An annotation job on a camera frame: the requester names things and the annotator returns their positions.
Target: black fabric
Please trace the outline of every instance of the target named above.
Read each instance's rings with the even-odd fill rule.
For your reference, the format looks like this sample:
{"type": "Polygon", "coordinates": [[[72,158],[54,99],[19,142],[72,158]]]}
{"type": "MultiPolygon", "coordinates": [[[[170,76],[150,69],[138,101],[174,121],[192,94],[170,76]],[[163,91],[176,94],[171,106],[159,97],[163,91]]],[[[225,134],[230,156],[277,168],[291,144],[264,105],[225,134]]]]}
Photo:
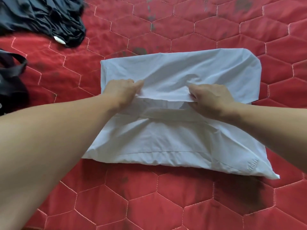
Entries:
{"type": "Polygon", "coordinates": [[[29,93],[19,78],[27,65],[27,60],[15,53],[0,49],[0,116],[12,112],[15,108],[25,107],[29,103],[29,93]]]}
{"type": "Polygon", "coordinates": [[[76,47],[86,32],[83,8],[83,0],[0,0],[0,35],[29,30],[76,47]]]}

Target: white fabric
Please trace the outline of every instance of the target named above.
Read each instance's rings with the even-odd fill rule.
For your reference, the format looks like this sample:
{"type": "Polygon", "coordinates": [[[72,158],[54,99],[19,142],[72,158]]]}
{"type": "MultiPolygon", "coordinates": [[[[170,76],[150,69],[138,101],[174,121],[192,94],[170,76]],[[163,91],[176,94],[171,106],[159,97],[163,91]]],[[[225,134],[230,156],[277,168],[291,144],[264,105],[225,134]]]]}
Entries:
{"type": "Polygon", "coordinates": [[[258,100],[260,61],[247,49],[158,53],[101,61],[101,88],[144,79],[142,93],[99,133],[83,158],[192,166],[277,179],[265,147],[234,126],[189,108],[188,85],[223,84],[236,101],[258,100]]]}

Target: left hand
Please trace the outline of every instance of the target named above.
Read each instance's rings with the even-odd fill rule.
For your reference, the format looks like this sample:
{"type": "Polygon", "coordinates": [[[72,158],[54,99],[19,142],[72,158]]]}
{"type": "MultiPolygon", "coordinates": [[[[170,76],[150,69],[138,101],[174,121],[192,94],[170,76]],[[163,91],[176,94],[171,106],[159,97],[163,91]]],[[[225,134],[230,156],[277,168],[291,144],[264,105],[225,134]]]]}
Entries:
{"type": "Polygon", "coordinates": [[[132,79],[111,80],[107,83],[103,95],[108,96],[119,112],[131,104],[143,85],[143,80],[137,82],[132,79]]]}

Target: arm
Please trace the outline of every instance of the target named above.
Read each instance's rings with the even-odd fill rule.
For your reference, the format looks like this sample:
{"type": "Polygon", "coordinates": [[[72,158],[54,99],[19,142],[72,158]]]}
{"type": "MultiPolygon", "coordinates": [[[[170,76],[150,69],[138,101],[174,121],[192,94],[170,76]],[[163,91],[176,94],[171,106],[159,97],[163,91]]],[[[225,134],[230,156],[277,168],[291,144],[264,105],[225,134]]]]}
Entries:
{"type": "Polygon", "coordinates": [[[0,226],[21,229],[143,82],[110,81],[103,94],[0,118],[0,226]]]}
{"type": "Polygon", "coordinates": [[[191,85],[201,115],[234,125],[307,173],[307,109],[235,102],[224,85],[191,85]]]}

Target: forearm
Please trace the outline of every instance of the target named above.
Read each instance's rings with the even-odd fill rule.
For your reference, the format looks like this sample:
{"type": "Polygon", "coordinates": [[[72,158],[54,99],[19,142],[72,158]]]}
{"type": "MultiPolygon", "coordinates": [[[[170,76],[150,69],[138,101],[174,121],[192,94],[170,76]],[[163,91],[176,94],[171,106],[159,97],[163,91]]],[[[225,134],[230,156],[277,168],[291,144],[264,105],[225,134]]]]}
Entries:
{"type": "Polygon", "coordinates": [[[1,226],[5,222],[10,229],[22,227],[78,162],[115,109],[100,95],[32,107],[0,118],[1,226]]]}
{"type": "Polygon", "coordinates": [[[307,172],[306,109],[235,103],[224,120],[307,172]]]}

